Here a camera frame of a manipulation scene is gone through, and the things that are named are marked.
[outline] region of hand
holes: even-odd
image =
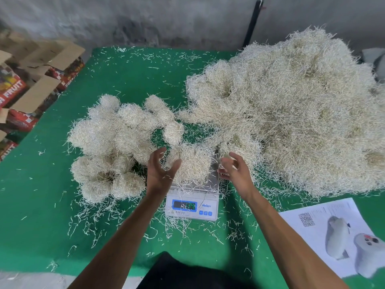
[[[169,170],[164,170],[159,163],[166,147],[159,148],[151,153],[147,163],[147,196],[160,197],[162,200],[169,191],[172,180],[178,171],[181,159],[175,160]]]
[[[241,198],[247,202],[252,194],[258,190],[251,180],[249,168],[243,158],[234,152],[230,152],[229,155],[235,160],[227,157],[221,158],[224,168],[218,169],[219,176],[222,179],[230,180]]]

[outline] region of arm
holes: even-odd
[[[148,224],[180,167],[179,159],[170,170],[161,168],[159,159],[165,150],[166,148],[158,149],[150,156],[145,197],[68,289],[123,287]]]
[[[235,160],[222,158],[224,169],[218,172],[221,178],[232,181],[253,211],[288,287],[349,289],[254,187],[243,158],[231,152],[230,156]]]

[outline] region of person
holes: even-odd
[[[181,164],[179,159],[169,170],[162,169],[159,161],[165,151],[166,148],[163,147],[151,154],[146,195],[70,284],[69,289],[123,287],[142,237]],[[230,180],[251,208],[287,286],[290,289],[349,289],[261,195],[254,186],[242,157],[235,153],[229,155],[234,159],[221,158],[224,168],[218,170],[220,177]],[[167,253],[159,257],[137,288],[189,289],[197,286],[201,289],[256,288],[220,270],[185,265]]]

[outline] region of qr code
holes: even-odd
[[[300,216],[300,219],[302,221],[303,226],[309,227],[309,226],[315,225],[313,218],[311,217],[311,215],[309,213],[302,213],[302,214],[299,214],[299,216]]]

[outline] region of paper sheet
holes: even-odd
[[[354,237],[359,233],[374,234],[352,198],[285,211],[280,215],[339,277],[357,274],[355,270],[357,247],[354,244]],[[345,258],[339,260],[330,257],[326,252],[328,220],[332,216],[344,218],[350,224]]]

